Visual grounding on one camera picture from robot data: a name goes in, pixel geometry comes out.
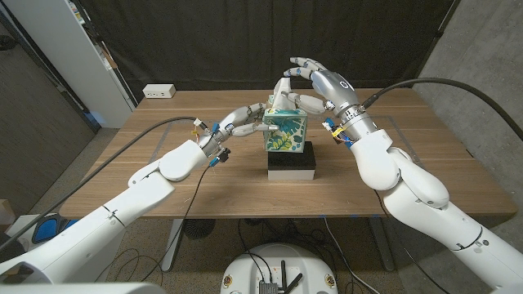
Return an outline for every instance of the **cable connector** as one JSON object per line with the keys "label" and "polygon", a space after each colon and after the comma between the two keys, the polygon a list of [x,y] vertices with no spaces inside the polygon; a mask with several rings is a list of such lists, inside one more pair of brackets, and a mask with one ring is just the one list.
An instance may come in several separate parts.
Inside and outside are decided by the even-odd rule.
{"label": "cable connector", "polygon": [[196,119],[194,120],[193,124],[194,124],[196,127],[199,127],[199,125],[202,124],[202,121],[196,118]]}
{"label": "cable connector", "polygon": [[327,128],[327,126],[329,126],[329,131],[332,130],[332,128],[334,127],[334,121],[331,118],[326,118],[325,122],[322,124],[324,125],[325,128]]}
{"label": "cable connector", "polygon": [[218,132],[218,130],[220,130],[220,124],[215,122],[213,125],[212,125],[212,133],[213,134],[216,134]]}
{"label": "cable connector", "polygon": [[230,150],[228,148],[223,149],[223,152],[217,155],[217,158],[220,160],[221,163],[224,163],[229,159],[229,153]]}
{"label": "cable connector", "polygon": [[211,162],[209,163],[209,166],[215,167],[219,162],[220,162],[220,159],[218,159],[218,157],[215,157],[211,160]]}
{"label": "cable connector", "polygon": [[322,122],[321,124],[324,126],[325,130],[331,131],[331,127],[328,122]]}

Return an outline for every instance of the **wooden table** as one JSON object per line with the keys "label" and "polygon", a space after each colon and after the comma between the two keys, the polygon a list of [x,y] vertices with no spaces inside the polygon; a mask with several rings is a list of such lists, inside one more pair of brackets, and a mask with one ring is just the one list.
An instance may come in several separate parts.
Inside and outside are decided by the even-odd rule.
{"label": "wooden table", "polygon": [[[360,101],[376,89],[357,90]],[[318,96],[312,90],[298,90]],[[148,126],[176,116],[194,116],[216,122],[232,110],[265,102],[272,91],[179,91],[172,99],[144,99],[98,158],[91,172]],[[487,171],[467,152],[444,123],[411,89],[382,96],[369,114],[387,130],[394,146],[437,176],[451,201],[472,216],[511,216],[516,205]],[[268,181],[267,153],[261,133],[230,138],[224,146],[232,153],[226,163],[203,178],[189,218],[384,216],[373,191],[367,187],[352,153],[336,145],[321,126],[324,117],[309,116],[306,139],[312,141],[316,174],[309,181]],[[85,216],[127,188],[138,169],[161,158],[187,139],[194,139],[191,122],[159,127],[116,158],[100,174],[68,199],[62,216]],[[181,218],[194,193],[203,167],[180,183],[175,194],[144,217]]]}

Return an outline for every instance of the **white power outlet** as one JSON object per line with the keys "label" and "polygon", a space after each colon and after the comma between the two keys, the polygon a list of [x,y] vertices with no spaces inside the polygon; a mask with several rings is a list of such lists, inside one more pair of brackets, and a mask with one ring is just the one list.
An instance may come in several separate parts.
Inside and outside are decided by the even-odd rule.
{"label": "white power outlet", "polygon": [[146,98],[172,98],[177,89],[173,84],[147,84],[142,91]]}

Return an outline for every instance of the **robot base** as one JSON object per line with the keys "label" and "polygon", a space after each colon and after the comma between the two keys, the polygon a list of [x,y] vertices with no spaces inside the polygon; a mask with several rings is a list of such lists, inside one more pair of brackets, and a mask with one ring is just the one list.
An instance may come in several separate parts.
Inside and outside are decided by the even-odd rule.
{"label": "robot base", "polygon": [[[277,283],[280,289],[283,286],[283,279],[286,279],[286,284],[289,286],[299,274],[302,274],[296,287],[288,291],[289,294],[337,294],[333,271],[320,258],[301,247],[285,243],[269,243],[249,251],[263,257],[270,266],[272,282]],[[270,283],[266,264],[259,257],[253,256],[253,258],[260,266],[265,283]],[[285,261],[285,275],[282,275],[281,261]],[[262,276],[253,259],[249,254],[244,253],[227,267],[221,281],[220,293],[258,294],[261,280]],[[277,294],[278,291],[265,290],[264,293]]]}

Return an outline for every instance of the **black curtain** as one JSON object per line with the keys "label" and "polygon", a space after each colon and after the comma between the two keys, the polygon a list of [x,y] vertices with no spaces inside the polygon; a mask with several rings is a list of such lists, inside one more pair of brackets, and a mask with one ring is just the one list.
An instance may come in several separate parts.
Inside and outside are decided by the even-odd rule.
{"label": "black curtain", "polygon": [[[82,0],[136,97],[177,90],[271,89],[291,56],[355,87],[415,78],[452,0]],[[310,87],[300,78],[293,87]]]}

